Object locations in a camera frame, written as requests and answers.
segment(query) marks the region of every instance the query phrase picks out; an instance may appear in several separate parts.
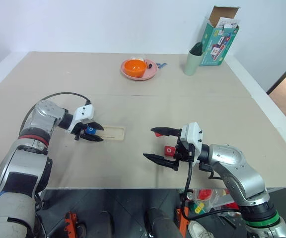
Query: white wall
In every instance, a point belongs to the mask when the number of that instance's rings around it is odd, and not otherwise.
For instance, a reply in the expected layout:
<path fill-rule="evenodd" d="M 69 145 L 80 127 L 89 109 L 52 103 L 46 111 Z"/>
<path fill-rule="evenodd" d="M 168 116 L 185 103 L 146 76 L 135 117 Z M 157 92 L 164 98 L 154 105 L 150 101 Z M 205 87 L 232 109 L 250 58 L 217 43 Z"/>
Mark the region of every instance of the white wall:
<path fill-rule="evenodd" d="M 286 71 L 284 0 L 0 0 L 0 61 L 11 51 L 187 53 L 214 5 L 241 7 L 230 53 L 268 90 Z"/>

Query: small cube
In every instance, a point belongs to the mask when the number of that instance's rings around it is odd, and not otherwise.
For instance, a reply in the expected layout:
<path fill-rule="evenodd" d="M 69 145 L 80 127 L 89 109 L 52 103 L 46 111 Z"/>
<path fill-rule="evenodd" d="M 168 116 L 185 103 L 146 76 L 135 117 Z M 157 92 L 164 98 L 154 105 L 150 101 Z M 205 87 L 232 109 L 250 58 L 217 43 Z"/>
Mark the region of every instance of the small cube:
<path fill-rule="evenodd" d="M 162 136 L 162 134 L 157 133 L 157 132 L 154 132 L 154 134 L 156 135 L 156 137 L 160 137 L 160 136 Z"/>
<path fill-rule="evenodd" d="M 164 146 L 164 154 L 168 155 L 168 156 L 174 156 L 174 154 L 175 154 L 175 147 L 165 145 Z"/>
<path fill-rule="evenodd" d="M 85 133 L 87 133 L 87 134 L 95 134 L 96 131 L 97 131 L 96 129 L 88 126 Z"/>

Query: open box flap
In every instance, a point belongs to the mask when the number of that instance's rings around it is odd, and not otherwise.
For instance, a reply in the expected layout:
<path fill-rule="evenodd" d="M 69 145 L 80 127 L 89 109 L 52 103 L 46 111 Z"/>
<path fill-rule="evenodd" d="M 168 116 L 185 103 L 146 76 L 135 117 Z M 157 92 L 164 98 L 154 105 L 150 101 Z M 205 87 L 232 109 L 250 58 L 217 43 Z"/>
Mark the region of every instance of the open box flap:
<path fill-rule="evenodd" d="M 221 17 L 234 18 L 239 7 L 229 6 L 214 6 L 209 21 L 213 27 L 217 26 L 217 23 Z"/>

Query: shoe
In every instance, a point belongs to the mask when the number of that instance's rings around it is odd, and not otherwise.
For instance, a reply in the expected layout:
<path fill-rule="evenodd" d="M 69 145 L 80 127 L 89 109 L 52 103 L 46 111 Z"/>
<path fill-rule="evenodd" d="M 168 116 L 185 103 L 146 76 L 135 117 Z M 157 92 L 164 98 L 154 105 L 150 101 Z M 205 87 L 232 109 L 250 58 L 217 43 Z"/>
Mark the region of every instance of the shoe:
<path fill-rule="evenodd" d="M 208 232 L 201 224 L 191 221 L 188 224 L 188 231 L 192 238 L 214 238 L 213 234 Z"/>

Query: cardboard box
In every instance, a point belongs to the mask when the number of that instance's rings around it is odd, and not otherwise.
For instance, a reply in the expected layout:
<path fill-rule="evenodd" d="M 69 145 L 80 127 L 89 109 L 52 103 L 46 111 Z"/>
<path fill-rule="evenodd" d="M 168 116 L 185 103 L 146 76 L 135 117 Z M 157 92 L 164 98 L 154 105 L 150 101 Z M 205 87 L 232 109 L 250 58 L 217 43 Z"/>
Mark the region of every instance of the cardboard box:
<path fill-rule="evenodd" d="M 221 17 L 233 19 L 238 9 L 238 7 L 214 6 L 202 38 L 204 58 L 200 66 L 221 65 L 239 31 L 239 26 L 236 28 L 219 28 L 216 26 Z"/>

